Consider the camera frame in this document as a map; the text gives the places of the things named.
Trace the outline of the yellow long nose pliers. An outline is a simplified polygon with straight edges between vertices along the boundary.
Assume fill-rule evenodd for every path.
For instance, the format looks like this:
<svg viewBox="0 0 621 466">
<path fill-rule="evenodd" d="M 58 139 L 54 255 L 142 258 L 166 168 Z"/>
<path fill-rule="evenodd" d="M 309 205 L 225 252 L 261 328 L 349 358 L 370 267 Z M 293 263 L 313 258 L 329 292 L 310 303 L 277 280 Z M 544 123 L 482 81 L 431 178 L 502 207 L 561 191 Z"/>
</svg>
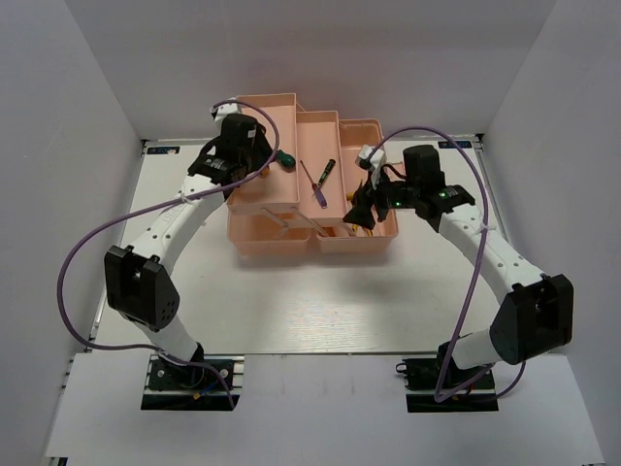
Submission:
<svg viewBox="0 0 621 466">
<path fill-rule="evenodd" d="M 369 197 L 369 198 L 373 199 L 373 195 L 370 192 L 369 184 L 368 183 L 360 182 L 359 185 L 357 186 L 357 188 L 354 191 L 352 191 L 352 192 L 350 192 L 350 193 L 348 193 L 346 195 L 346 200 L 349 203 L 349 210 L 351 209 L 350 199 L 352 197 Z M 357 225 L 352 225 L 352 224 L 350 224 L 350 225 L 351 225 L 352 229 L 355 230 L 355 231 L 357 231 L 358 229 L 362 229 L 363 231 L 365 231 L 367 233 L 372 233 L 373 232 L 373 230 L 362 228 L 362 227 L 359 227 Z"/>
</svg>

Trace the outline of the stubby dark green screwdriver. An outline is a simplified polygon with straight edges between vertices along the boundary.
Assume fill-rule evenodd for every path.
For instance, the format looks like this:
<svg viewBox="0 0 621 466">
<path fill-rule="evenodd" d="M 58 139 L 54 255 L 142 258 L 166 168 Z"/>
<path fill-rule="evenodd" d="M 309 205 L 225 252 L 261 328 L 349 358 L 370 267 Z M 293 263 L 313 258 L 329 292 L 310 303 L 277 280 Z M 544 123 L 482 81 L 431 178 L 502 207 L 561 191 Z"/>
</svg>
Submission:
<svg viewBox="0 0 621 466">
<path fill-rule="evenodd" d="M 296 170 L 295 157 L 283 150 L 277 151 L 276 163 L 287 173 L 292 173 Z"/>
</svg>

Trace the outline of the blue handled small screwdriver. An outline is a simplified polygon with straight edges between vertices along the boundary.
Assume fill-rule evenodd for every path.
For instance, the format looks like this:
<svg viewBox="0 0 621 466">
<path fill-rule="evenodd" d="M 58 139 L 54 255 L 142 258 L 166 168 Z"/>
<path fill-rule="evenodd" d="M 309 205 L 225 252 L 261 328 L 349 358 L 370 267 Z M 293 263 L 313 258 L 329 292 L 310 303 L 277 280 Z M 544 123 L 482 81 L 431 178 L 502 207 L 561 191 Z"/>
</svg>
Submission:
<svg viewBox="0 0 621 466">
<path fill-rule="evenodd" d="M 314 181 L 314 179 L 311 177 L 311 174 L 305 164 L 305 162 L 303 160 L 300 161 L 300 164 L 304 170 L 304 173 L 306 174 L 309 182 L 310 182 L 310 187 L 311 187 L 311 191 L 312 191 L 312 195 L 315 197 L 317 203 L 319 204 L 319 206 L 322 209 L 326 209 L 328 207 L 328 203 L 327 200 L 324 196 L 324 194 L 321 191 L 321 188 L 318 186 L 318 183 L 316 183 Z"/>
</svg>

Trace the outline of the black green precision screwdriver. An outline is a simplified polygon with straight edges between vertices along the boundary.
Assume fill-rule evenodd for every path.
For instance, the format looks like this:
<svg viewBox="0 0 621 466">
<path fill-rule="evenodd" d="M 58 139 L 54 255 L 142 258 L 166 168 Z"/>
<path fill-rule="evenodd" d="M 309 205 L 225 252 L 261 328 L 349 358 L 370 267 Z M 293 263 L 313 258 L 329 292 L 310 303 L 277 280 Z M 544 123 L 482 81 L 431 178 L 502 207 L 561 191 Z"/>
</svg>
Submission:
<svg viewBox="0 0 621 466">
<path fill-rule="evenodd" d="M 328 162 L 326 163 L 321 175 L 318 178 L 318 181 L 312 186 L 312 191 L 313 194 L 312 196 L 315 195 L 315 191 L 317 189 L 320 189 L 326 182 L 327 178 L 329 177 L 329 175 L 331 174 L 332 170 L 334 169 L 334 167 L 336 166 L 337 161 L 334 158 L 330 158 L 328 160 Z"/>
</svg>

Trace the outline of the pink plastic toolbox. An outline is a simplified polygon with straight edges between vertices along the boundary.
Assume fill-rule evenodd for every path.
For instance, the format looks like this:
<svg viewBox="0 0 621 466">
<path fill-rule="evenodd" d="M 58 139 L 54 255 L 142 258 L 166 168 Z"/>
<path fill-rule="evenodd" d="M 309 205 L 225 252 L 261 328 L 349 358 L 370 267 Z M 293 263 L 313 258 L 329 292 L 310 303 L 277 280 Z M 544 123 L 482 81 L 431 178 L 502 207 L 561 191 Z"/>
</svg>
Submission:
<svg viewBox="0 0 621 466">
<path fill-rule="evenodd" d="M 398 236 L 396 215 L 378 222 L 372 233 L 353 230 L 343 222 L 349 210 L 346 195 L 366 179 L 355 164 L 363 145 L 383 137 L 374 118 L 342 119 L 335 111 L 307 111 L 293 93 L 243 95 L 242 111 L 267 130 L 272 145 L 296 159 L 296 170 L 285 172 L 273 163 L 264 178 L 238 188 L 229 198 L 227 237 L 241 256 L 304 254 L 316 243 L 323 253 L 385 251 Z M 326 163 L 337 163 L 321 187 L 328 207 L 312 196 L 303 160 L 315 182 Z"/>
</svg>

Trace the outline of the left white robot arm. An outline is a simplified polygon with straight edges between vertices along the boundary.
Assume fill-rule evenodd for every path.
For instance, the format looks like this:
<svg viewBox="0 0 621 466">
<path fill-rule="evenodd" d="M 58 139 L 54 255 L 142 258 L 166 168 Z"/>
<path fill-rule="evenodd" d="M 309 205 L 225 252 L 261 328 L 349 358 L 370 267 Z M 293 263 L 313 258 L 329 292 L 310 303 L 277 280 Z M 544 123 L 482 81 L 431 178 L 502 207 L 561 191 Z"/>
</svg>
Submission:
<svg viewBox="0 0 621 466">
<path fill-rule="evenodd" d="M 240 106 L 212 110 L 219 135 L 207 142 L 183 179 L 177 204 L 160 210 L 151 227 L 104 257 L 107 301 L 171 361 L 172 376 L 193 387 L 205 376 L 204 353 L 178 317 L 180 295 L 172 273 L 199 227 L 251 173 L 267 166 L 273 148 L 266 129 Z"/>
</svg>

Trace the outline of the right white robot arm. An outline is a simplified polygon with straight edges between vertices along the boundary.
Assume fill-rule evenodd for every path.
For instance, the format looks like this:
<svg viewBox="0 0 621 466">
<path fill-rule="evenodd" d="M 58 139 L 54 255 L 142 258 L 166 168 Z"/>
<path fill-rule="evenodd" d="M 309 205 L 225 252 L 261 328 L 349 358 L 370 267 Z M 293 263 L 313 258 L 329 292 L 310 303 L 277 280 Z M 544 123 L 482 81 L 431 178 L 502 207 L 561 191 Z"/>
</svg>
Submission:
<svg viewBox="0 0 621 466">
<path fill-rule="evenodd" d="M 405 172 L 387 174 L 382 150 L 363 146 L 356 165 L 368 174 L 354 192 L 346 223 L 371 229 L 390 211 L 412 209 L 477 267 L 500 304 L 490 327 L 457 340 L 438 363 L 440 379 L 458 387 L 474 369 L 504 361 L 522 363 L 572 339 L 573 286 L 549 276 L 519 254 L 497 231 L 461 185 L 449 185 L 431 145 L 403 152 Z"/>
</svg>

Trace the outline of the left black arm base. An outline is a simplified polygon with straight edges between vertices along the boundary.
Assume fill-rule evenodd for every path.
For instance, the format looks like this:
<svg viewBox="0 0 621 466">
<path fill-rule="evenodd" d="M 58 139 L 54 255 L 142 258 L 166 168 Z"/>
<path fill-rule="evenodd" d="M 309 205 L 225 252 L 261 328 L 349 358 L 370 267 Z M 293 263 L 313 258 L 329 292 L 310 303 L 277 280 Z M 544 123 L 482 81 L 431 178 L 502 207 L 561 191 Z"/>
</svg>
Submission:
<svg viewBox="0 0 621 466">
<path fill-rule="evenodd" d="M 149 359 L 142 395 L 142 411 L 232 412 L 223 378 L 237 404 L 243 387 L 245 358 L 224 355 L 205 358 L 219 375 L 207 369 L 180 367 L 153 355 Z"/>
</svg>

